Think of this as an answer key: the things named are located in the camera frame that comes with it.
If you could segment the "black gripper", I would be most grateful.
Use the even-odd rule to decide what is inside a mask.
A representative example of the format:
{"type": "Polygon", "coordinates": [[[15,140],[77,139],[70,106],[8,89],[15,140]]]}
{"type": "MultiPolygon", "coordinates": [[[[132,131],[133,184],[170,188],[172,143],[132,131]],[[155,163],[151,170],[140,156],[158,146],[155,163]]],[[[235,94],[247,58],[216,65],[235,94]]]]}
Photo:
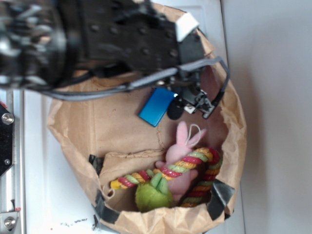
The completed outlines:
{"type": "Polygon", "coordinates": [[[148,0],[60,0],[58,10],[73,70],[149,74],[204,57],[199,35],[178,40],[176,25],[148,0]]]}

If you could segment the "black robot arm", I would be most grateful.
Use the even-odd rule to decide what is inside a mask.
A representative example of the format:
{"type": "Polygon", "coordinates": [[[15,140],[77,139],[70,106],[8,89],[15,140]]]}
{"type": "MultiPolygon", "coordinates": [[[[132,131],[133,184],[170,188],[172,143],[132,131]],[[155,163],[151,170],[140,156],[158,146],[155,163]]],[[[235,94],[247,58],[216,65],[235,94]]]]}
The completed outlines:
{"type": "Polygon", "coordinates": [[[145,75],[203,58],[195,30],[177,25],[145,0],[3,0],[0,3],[0,84],[39,90],[145,75]]]}

